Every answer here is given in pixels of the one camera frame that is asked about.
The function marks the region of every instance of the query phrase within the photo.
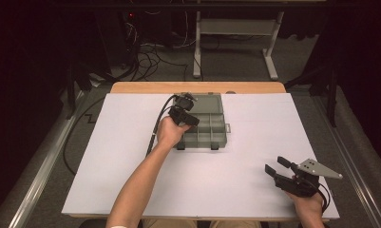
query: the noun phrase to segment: gray floor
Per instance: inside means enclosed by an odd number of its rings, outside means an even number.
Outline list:
[[[260,53],[268,45],[268,37],[247,41],[234,39],[203,39],[201,67],[204,81],[270,81]],[[316,38],[297,41],[296,38],[279,39],[273,52],[273,60],[279,80],[286,83],[299,76],[309,58]],[[176,65],[188,65],[186,81],[200,81],[192,77],[193,49],[158,47],[160,58]],[[174,66],[160,62],[157,71],[148,81],[183,81],[184,66]],[[343,173],[344,180],[327,182],[332,190],[341,219],[329,222],[331,227],[381,227],[381,161],[363,133],[359,122],[352,114],[348,102],[339,88],[335,120],[337,127],[330,127],[323,116],[325,98],[311,97],[308,85],[297,85],[289,89],[295,100],[301,121],[305,127],[313,150],[319,162]],[[94,87],[86,94],[83,109],[99,101],[110,89],[110,85]],[[91,107],[86,114],[96,119],[102,101]],[[54,140],[60,136],[68,109],[61,114],[58,122],[34,155],[21,179],[15,184],[7,200],[0,208],[0,228],[9,227],[36,173],[40,169]],[[75,125],[66,143],[66,158],[72,170],[77,170],[94,123],[83,116]],[[51,175],[37,204],[25,222],[25,227],[79,227],[83,218],[61,215],[61,209],[72,184],[73,175],[67,170],[62,154],[54,164]],[[270,223],[270,227],[296,227],[296,222]]]

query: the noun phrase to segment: dark background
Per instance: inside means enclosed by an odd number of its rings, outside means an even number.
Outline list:
[[[273,14],[276,12],[265,10],[203,13],[247,18]],[[106,33],[99,29],[103,25],[100,21],[106,20],[102,16],[83,11],[60,14],[46,1],[1,1],[0,205],[61,112],[60,94],[66,89],[71,64],[78,59],[100,71],[110,71],[109,47],[103,44]],[[188,17],[194,31],[195,13],[189,12]],[[171,31],[184,36],[183,20],[183,13],[164,12],[140,14],[137,23],[145,36],[169,46]],[[364,10],[289,11],[278,36],[292,34],[299,39],[322,34],[305,70],[335,56],[338,82],[381,157],[381,1],[371,2]],[[128,55],[122,55],[124,62]],[[87,72],[76,70],[74,77],[82,80]],[[305,83],[314,82],[315,78]]]

